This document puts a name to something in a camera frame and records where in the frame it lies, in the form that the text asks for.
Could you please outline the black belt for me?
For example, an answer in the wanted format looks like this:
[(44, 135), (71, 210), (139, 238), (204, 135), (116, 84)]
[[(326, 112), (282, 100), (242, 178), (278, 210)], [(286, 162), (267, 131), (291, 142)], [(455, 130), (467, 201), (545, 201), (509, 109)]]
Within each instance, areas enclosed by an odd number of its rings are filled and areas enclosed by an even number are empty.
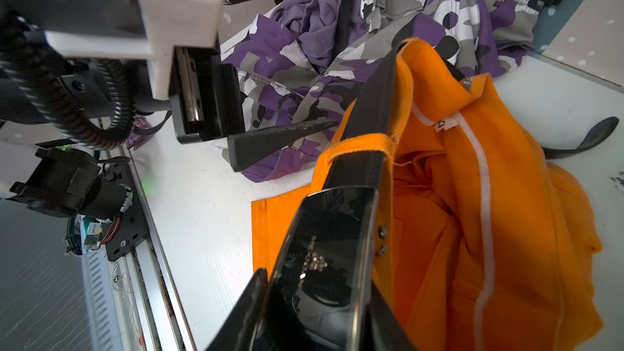
[(336, 21), (336, 31), (334, 35), (331, 61), (333, 61), (349, 45), (351, 14), (355, 3), (356, 0), (341, 0)]
[[(398, 50), (384, 59), (347, 110), (339, 128), (349, 140), (389, 133)], [(381, 292), (373, 279), (374, 262), (389, 247), (388, 227), (380, 220), (383, 160), (378, 150), (341, 156), (320, 189), (302, 200), (273, 268), (261, 267), (271, 280), (256, 346), (367, 349), (371, 285)]]

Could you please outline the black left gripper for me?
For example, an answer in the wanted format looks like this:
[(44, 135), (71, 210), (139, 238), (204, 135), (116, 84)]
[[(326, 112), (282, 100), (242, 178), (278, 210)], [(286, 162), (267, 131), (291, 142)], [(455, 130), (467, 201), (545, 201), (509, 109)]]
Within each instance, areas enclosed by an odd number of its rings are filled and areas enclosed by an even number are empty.
[[(252, 0), (224, 0), (226, 4), (248, 1)], [(169, 100), (177, 141), (192, 144), (228, 137), (234, 172), (252, 167), (301, 138), (338, 125), (336, 120), (322, 117), (244, 133), (235, 67), (222, 62), (217, 48), (178, 46), (174, 53)]]

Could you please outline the lilac purple trousers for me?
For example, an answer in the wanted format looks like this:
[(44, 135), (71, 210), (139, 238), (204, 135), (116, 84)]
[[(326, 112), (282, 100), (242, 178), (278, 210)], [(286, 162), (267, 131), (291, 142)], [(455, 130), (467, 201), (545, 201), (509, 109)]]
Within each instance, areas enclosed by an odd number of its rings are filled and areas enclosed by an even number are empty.
[[(366, 34), (359, 12), (359, 1), (351, 14), (349, 44)], [(324, 71), (330, 65), (336, 21), (341, 0), (284, 0), (271, 19), (282, 24), (296, 37), (312, 66)]]

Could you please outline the orange trousers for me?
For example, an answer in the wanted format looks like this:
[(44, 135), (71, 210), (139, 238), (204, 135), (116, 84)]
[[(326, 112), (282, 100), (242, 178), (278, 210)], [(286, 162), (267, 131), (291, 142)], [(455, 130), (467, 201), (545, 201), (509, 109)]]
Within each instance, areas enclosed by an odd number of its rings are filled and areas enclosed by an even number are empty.
[(383, 155), (389, 247), (373, 279), (419, 350), (572, 350), (601, 331), (601, 250), (581, 185), (547, 164), (489, 75), (453, 78), (411, 39), (395, 56), (386, 135), (339, 128), (309, 185), (251, 206), (253, 264), (273, 268), (305, 196), (341, 156)]

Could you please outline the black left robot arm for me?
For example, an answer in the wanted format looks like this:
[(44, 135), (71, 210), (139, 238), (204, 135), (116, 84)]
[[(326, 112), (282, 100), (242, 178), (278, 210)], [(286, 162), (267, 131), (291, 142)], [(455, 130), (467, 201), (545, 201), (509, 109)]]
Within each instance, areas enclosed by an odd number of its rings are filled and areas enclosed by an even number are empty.
[(133, 192), (102, 179), (92, 150), (123, 146), (138, 112), (165, 111), (181, 143), (223, 138), (241, 172), (326, 118), (245, 129), (234, 66), (222, 61), (224, 5), (251, 0), (1, 0), (1, 118), (52, 124), (76, 143), (37, 151), (26, 182), (3, 196), (55, 217), (117, 220)]

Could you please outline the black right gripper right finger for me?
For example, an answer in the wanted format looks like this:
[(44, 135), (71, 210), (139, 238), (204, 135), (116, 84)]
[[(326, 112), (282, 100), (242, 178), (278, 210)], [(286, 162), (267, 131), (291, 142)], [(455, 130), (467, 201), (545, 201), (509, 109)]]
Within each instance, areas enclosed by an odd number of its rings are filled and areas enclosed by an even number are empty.
[(375, 284), (371, 285), (367, 306), (367, 349), (374, 351), (415, 351), (416, 348), (401, 329), (393, 312)]

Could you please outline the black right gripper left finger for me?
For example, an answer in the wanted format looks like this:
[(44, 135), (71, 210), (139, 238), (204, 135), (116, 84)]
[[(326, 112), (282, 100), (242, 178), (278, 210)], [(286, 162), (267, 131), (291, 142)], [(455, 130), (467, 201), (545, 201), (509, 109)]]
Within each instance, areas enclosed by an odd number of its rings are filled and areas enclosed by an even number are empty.
[(247, 351), (253, 342), (268, 285), (266, 269), (255, 271), (207, 351)]

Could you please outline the purple camouflage trousers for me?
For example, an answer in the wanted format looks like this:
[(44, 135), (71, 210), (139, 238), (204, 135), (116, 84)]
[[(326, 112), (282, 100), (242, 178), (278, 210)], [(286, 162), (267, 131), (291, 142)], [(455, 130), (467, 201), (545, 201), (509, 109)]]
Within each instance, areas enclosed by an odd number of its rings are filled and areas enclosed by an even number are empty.
[(257, 16), (225, 55), (237, 70), (245, 130), (341, 120), (383, 58), (411, 38), (427, 42), (466, 76), (504, 75), (531, 50), (543, 8), (561, 1), (360, 0), (366, 34), (324, 71), (272, 13)]

